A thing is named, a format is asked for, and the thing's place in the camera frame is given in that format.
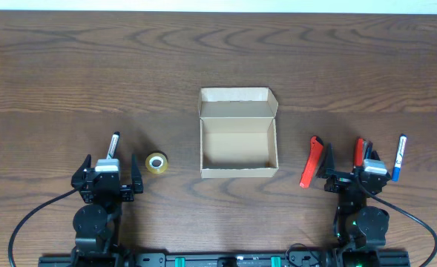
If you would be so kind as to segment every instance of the white marker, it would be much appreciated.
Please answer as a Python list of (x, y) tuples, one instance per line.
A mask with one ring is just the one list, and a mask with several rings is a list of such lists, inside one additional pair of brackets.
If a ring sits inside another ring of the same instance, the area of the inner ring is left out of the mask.
[(398, 152), (396, 153), (395, 167), (393, 168), (392, 181), (397, 182), (399, 179), (399, 171), (401, 170), (401, 163), (403, 163), (404, 147), (406, 146), (406, 136), (402, 134), (399, 137)]
[(111, 138), (111, 144), (109, 145), (108, 155), (106, 155), (106, 159), (112, 159), (114, 157), (118, 142), (119, 142), (119, 132), (115, 132), (113, 134), (113, 138)]

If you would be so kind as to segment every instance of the yellow tape roll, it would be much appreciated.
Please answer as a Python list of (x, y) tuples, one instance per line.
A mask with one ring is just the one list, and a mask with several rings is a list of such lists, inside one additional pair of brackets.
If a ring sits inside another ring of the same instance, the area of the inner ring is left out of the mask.
[(152, 153), (145, 160), (145, 167), (153, 174), (161, 174), (167, 170), (167, 158), (161, 153)]

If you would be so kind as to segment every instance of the green marking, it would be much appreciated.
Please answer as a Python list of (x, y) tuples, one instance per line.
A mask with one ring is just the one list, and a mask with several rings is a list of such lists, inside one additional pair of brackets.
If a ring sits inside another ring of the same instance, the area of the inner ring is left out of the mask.
[(185, 267), (185, 258), (175, 258), (175, 267)]
[(280, 257), (278, 256), (271, 257), (271, 267), (280, 267)]

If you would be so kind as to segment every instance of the open box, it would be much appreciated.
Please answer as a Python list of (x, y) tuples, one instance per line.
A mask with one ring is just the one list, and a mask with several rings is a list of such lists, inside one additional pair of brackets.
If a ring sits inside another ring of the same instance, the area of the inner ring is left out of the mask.
[(202, 178), (276, 173), (277, 100), (269, 88), (203, 88), (198, 110)]

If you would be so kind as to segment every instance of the blue marker cap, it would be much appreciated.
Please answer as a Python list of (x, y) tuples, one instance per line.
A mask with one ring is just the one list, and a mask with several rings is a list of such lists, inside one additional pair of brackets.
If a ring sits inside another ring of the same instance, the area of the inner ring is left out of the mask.
[(407, 138), (404, 134), (399, 137), (398, 151), (396, 152), (395, 167), (393, 168), (392, 181), (397, 182), (399, 180), (399, 172), (401, 170), (401, 164), (403, 163), (404, 147), (406, 146)]

